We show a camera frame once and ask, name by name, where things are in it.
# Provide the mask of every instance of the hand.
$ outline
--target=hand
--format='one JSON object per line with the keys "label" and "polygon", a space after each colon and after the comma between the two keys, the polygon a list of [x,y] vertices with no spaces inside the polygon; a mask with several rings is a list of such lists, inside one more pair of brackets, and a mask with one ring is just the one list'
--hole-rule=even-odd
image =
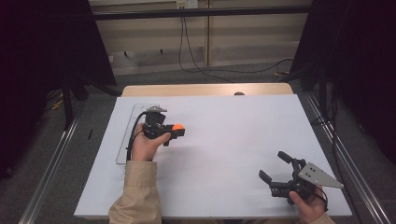
{"label": "hand", "polygon": [[[322,196],[321,187],[315,190],[318,196]],[[291,200],[297,205],[300,214],[300,223],[311,223],[321,217],[324,213],[324,202],[315,197],[312,203],[307,204],[295,191],[289,193]]]}
{"label": "hand", "polygon": [[132,145],[132,161],[152,161],[160,145],[167,142],[171,137],[170,133],[165,133],[155,139],[148,139],[142,132],[143,124],[136,126],[134,144]]}

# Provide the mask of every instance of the gray floor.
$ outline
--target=gray floor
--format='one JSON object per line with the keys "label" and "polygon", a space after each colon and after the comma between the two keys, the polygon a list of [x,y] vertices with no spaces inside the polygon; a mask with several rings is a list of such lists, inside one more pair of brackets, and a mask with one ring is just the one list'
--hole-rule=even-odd
{"label": "gray floor", "polygon": [[[268,65],[270,64],[234,65],[221,68],[255,71]],[[279,71],[288,71],[289,68],[290,62],[282,63],[278,67]],[[223,71],[207,73],[227,78],[232,82],[273,82],[278,79],[274,76],[275,70],[273,68],[267,72],[250,74]],[[131,84],[222,83],[224,80],[202,73],[186,73],[181,70],[173,70],[117,76],[117,82],[119,84],[118,88],[122,90],[124,86]],[[290,85],[294,92],[299,95],[308,118],[314,120],[316,116],[306,100],[307,92],[301,91],[299,80],[292,81]],[[56,177],[50,183],[50,189],[42,203],[35,223],[106,223],[103,220],[88,221],[73,217],[116,100],[114,97],[96,89],[90,87],[87,89],[91,93],[88,101],[83,103],[74,100],[75,113],[77,114],[80,111],[81,118],[64,153]],[[317,95],[317,90],[318,88],[315,88],[312,93]],[[396,185],[396,166],[384,157],[372,136],[361,132],[359,121],[355,119],[347,105],[343,104],[342,99],[339,99],[338,107],[336,127],[340,138],[390,220],[396,220],[396,214],[393,213],[393,211],[396,211],[396,191],[393,190]],[[14,176],[0,182],[0,223],[17,223],[20,220],[35,191],[35,187],[50,162],[54,149],[64,133],[63,127],[64,112],[62,107],[57,110],[48,110],[42,116],[29,150],[14,167]],[[329,163],[338,173],[335,169],[331,142],[321,126],[314,125],[313,129]],[[349,193],[344,190],[346,198],[351,209],[356,207],[357,211],[353,211],[353,217],[336,218],[336,222],[360,223],[356,216],[358,212],[361,223],[375,223],[365,201],[361,199],[342,164],[340,172],[345,177],[345,184],[349,189]]]}

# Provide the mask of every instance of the beige sleeve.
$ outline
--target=beige sleeve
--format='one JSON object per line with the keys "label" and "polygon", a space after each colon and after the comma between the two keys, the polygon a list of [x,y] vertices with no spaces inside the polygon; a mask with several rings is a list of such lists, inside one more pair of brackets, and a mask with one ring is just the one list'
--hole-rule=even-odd
{"label": "beige sleeve", "polygon": [[127,162],[122,196],[111,206],[108,216],[112,224],[161,224],[156,162]]}
{"label": "beige sleeve", "polygon": [[327,213],[323,213],[321,217],[319,217],[317,220],[309,224],[335,224],[335,222],[332,221],[332,219],[329,217],[329,215],[327,215]]}

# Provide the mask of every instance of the white tabletop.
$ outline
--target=white tabletop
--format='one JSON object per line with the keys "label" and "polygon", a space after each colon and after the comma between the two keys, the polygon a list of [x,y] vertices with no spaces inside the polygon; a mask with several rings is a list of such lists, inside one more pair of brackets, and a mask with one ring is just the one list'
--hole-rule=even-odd
{"label": "white tabletop", "polygon": [[[158,104],[164,124],[182,123],[186,134],[160,147],[158,188],[165,218],[297,217],[295,206],[274,198],[258,174],[291,180],[278,156],[312,161],[332,174],[296,95],[118,98],[75,216],[106,218],[122,194],[124,166],[116,164],[135,104]],[[350,216],[340,189],[324,188],[330,216]]]}

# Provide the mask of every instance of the sleeve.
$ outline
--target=sleeve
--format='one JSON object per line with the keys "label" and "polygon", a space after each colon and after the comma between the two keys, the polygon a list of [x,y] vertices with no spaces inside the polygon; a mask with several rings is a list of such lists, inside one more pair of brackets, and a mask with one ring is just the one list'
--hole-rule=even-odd
{"label": "sleeve", "polygon": [[323,213],[321,217],[309,224],[335,224],[335,222],[332,221],[327,213]]}
{"label": "sleeve", "polygon": [[123,193],[108,216],[111,224],[161,224],[156,162],[127,162]]}

